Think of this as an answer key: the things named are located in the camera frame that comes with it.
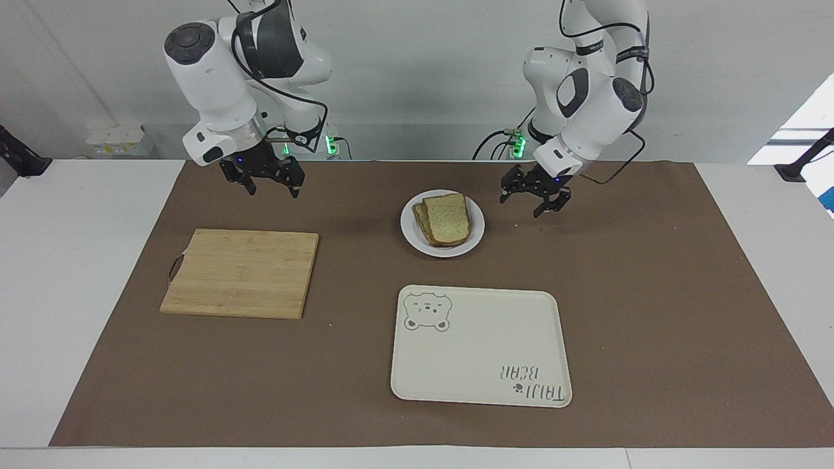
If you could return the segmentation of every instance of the bear drawing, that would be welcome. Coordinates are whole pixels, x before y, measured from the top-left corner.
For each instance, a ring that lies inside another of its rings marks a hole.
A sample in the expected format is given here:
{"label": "bear drawing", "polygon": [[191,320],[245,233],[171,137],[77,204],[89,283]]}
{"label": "bear drawing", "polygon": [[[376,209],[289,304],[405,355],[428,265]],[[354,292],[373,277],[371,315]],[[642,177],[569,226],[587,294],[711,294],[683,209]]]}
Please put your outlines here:
{"label": "bear drawing", "polygon": [[449,311],[452,300],[448,296],[434,293],[408,295],[403,301],[405,307],[405,329],[416,330],[418,327],[434,327],[439,332],[449,329]]}

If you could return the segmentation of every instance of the table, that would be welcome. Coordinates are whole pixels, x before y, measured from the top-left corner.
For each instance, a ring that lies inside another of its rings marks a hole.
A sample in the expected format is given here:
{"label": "table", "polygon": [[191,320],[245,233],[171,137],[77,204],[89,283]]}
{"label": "table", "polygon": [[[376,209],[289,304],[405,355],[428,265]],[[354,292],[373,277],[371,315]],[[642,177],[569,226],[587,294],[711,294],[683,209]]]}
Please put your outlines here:
{"label": "table", "polygon": [[[44,176],[19,180],[0,199],[0,285],[7,292],[0,304],[0,356],[5,358],[0,376],[8,377],[0,382],[1,447],[48,443],[181,166],[180,161],[56,161]],[[834,224],[804,187],[781,183],[769,168],[707,164],[698,169],[830,400],[834,320],[826,303],[826,280],[834,273]],[[119,186],[112,183],[117,177]],[[15,241],[22,239],[37,241],[39,249],[16,249]],[[798,250],[797,241],[813,249]],[[47,269],[32,268],[44,260],[51,260]],[[75,317],[74,310],[88,314]],[[409,457],[410,451],[419,456]],[[453,466],[477,460],[482,466],[501,461],[716,466],[724,461],[727,466],[743,462],[776,467],[802,461],[803,466],[823,467],[834,461],[834,450],[4,449],[0,465],[60,461],[66,466],[104,466],[125,457],[172,466],[178,458],[203,465],[265,464],[280,458],[296,466],[432,460]]]}

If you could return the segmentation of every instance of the white plate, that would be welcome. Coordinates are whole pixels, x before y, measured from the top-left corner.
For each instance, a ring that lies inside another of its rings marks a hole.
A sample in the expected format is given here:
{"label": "white plate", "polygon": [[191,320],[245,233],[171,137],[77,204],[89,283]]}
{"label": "white plate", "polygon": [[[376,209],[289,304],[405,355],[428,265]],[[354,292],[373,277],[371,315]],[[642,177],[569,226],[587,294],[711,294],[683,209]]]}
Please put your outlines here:
{"label": "white plate", "polygon": [[391,390],[411,401],[567,406],[556,300],[543,291],[403,288]]}
{"label": "white plate", "polygon": [[484,221],[484,212],[480,211],[478,204],[469,197],[466,198],[466,209],[470,214],[470,237],[462,244],[451,248],[435,248],[429,244],[429,241],[423,236],[423,230],[420,229],[420,224],[414,216],[412,205],[419,204],[428,197],[436,197],[438,195],[454,194],[454,190],[435,189],[427,190],[423,194],[417,194],[409,203],[403,207],[403,213],[399,215],[399,227],[403,230],[403,235],[408,240],[409,244],[414,246],[418,251],[433,255],[434,257],[455,257],[463,255],[471,251],[480,239],[484,237],[484,228],[486,222]]}

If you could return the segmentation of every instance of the green light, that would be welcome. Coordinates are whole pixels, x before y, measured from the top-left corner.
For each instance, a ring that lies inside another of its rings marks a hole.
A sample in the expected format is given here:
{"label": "green light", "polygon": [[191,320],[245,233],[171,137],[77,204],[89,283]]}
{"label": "green light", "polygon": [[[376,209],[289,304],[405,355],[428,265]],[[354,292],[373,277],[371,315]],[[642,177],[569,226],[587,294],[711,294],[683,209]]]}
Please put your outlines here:
{"label": "green light", "polygon": [[524,147],[527,145],[527,138],[523,136],[519,136],[519,139],[515,142],[515,146],[512,150],[513,158],[521,159],[524,158]]}
{"label": "green light", "polygon": [[328,154],[333,155],[339,152],[339,146],[330,138],[329,135],[325,135],[324,140],[327,142]]}

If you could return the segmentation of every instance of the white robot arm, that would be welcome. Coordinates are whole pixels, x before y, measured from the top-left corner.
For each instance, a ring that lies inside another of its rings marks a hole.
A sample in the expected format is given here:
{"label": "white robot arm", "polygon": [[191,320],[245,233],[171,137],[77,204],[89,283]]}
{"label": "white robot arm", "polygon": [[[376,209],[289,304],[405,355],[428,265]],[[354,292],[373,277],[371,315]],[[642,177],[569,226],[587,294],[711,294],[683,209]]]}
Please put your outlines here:
{"label": "white robot arm", "polygon": [[[288,0],[267,0],[258,12],[186,23],[165,39],[171,73],[198,122],[183,145],[198,164],[220,162],[230,182],[254,194],[253,177],[285,184],[298,196],[304,171],[294,157],[279,159],[271,142],[314,153],[327,129],[327,106],[301,88],[332,73],[330,56],[307,39]],[[250,87],[278,105],[283,126],[267,129]],[[285,139],[269,139],[274,130]]]}
{"label": "white robot arm", "polygon": [[[501,181],[502,203],[517,192],[544,199],[535,217],[564,207],[570,179],[632,130],[646,111],[645,0],[563,0],[559,23],[575,51],[535,48],[524,62],[536,96],[527,132],[540,144],[533,153],[538,164],[527,174],[516,166]],[[605,54],[605,30],[615,42],[615,63]]]}

